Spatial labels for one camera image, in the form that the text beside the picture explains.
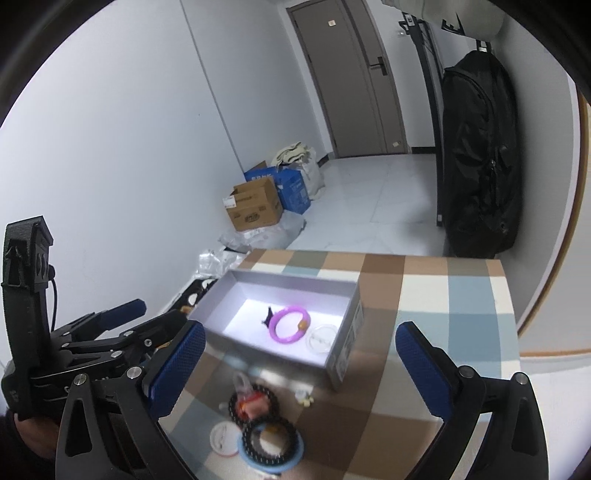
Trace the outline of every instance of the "purple bangle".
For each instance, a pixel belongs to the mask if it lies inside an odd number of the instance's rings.
[[[293,312],[297,312],[297,313],[302,314],[302,318],[297,325],[297,332],[290,337],[279,338],[277,336],[276,331],[275,331],[277,328],[277,324],[285,315],[287,315],[288,313],[293,313]],[[296,305],[293,305],[291,307],[284,308],[280,312],[277,312],[275,315],[273,315],[273,317],[271,318],[271,321],[269,322],[269,334],[271,335],[271,338],[278,343],[295,343],[306,334],[306,330],[309,327],[310,327],[310,314],[308,313],[308,311],[302,307],[298,307]]]

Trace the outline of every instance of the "black bead bracelet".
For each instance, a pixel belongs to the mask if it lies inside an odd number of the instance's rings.
[[[271,405],[269,407],[269,413],[265,417],[279,416],[279,400],[277,399],[277,396],[267,387],[263,387],[263,385],[259,385],[256,383],[252,384],[252,389],[255,392],[260,392],[263,395],[265,395],[271,402]],[[250,420],[242,420],[238,416],[238,412],[236,411],[236,403],[238,403],[238,393],[234,392],[234,395],[230,397],[230,401],[228,402],[228,413],[230,414],[230,418],[232,419],[232,421],[241,429],[243,429],[250,422]]]
[[[285,452],[281,455],[265,455],[264,453],[257,452],[253,447],[252,434],[257,427],[265,423],[269,425],[281,425],[287,431],[288,446]],[[298,441],[296,428],[288,420],[282,417],[259,417],[247,423],[242,431],[242,445],[246,455],[261,466],[281,466],[292,460],[297,451]]]

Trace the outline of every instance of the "gray box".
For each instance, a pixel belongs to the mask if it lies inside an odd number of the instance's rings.
[[[308,310],[311,326],[304,338],[284,345],[271,339],[263,321],[268,306],[276,313],[290,305]],[[278,335],[294,333],[300,317],[280,321]],[[203,324],[212,347],[244,362],[245,369],[264,369],[289,380],[336,390],[343,382],[363,324],[363,310],[355,282],[230,270],[199,301],[189,318]],[[332,347],[328,353],[313,352],[308,336],[319,325],[327,324],[337,329]]]

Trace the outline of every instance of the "door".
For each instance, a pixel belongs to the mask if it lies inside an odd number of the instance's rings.
[[[363,0],[313,0],[290,9],[337,157],[404,153],[398,96]]]

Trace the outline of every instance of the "table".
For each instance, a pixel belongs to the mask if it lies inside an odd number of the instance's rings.
[[[457,365],[509,379],[520,370],[511,297],[498,260],[401,257],[339,252],[255,250],[240,268],[359,282],[365,323],[338,393],[315,388],[299,406],[300,385],[250,370],[208,345],[163,429],[200,480],[260,479],[239,456],[212,452],[209,434],[226,420],[219,404],[233,392],[232,375],[246,370],[279,397],[281,415],[300,431],[304,459],[282,480],[404,479],[441,423],[424,405],[398,357],[393,334],[412,320]],[[456,469],[463,479],[488,425],[481,416]]]

